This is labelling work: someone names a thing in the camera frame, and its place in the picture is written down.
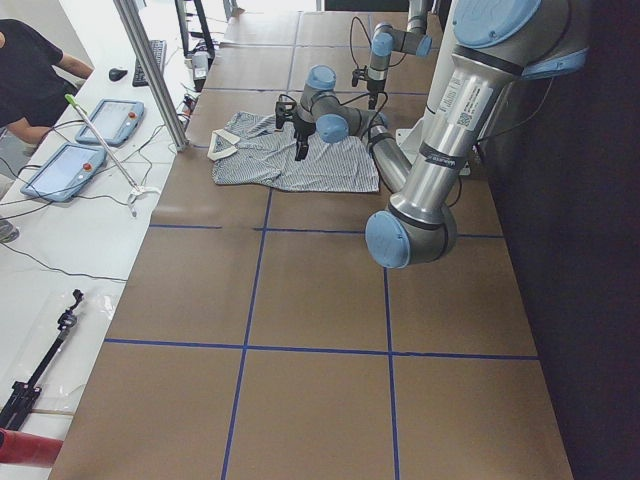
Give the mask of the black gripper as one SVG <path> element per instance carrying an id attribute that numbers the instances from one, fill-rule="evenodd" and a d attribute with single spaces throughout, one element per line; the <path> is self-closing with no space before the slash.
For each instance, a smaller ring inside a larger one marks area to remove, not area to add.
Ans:
<path id="1" fill-rule="evenodd" d="M 355 68 L 352 71 L 352 86 L 356 87 L 360 81 L 364 81 L 367 86 L 369 94 L 368 109 L 375 110 L 376 100 L 385 90 L 386 71 L 370 67 Z"/>
<path id="2" fill-rule="evenodd" d="M 287 122 L 293 124 L 296 139 L 295 160 L 304 160 L 309 151 L 309 138 L 316 132 L 316 124 L 303 117 L 295 100 L 277 100 L 275 104 L 275 130 L 283 131 Z"/>

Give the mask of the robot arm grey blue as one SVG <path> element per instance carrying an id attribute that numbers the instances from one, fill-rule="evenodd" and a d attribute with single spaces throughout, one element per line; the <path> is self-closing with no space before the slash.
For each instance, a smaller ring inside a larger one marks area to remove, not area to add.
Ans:
<path id="1" fill-rule="evenodd" d="M 388 22 L 379 23 L 370 41 L 369 64 L 359 67 L 355 61 L 352 72 L 352 86 L 360 81 L 366 84 L 368 109 L 377 108 L 378 99 L 385 92 L 389 69 L 393 66 L 393 53 L 426 57 L 432 47 L 432 37 L 427 34 L 427 15 L 430 11 L 428 1 L 411 0 L 409 2 L 407 27 L 400 30 Z"/>
<path id="2" fill-rule="evenodd" d="M 580 69 L 590 13 L 587 1 L 453 2 L 414 158 L 374 107 L 351 108 L 337 99 L 336 75 L 326 65 L 309 71 L 299 100 L 276 104 L 276 124 L 293 125 L 298 159 L 307 156 L 313 135 L 327 143 L 362 139 L 391 193 L 366 224 L 371 256 L 386 268 L 438 260 L 457 236 L 447 197 L 502 91 L 515 81 Z"/>

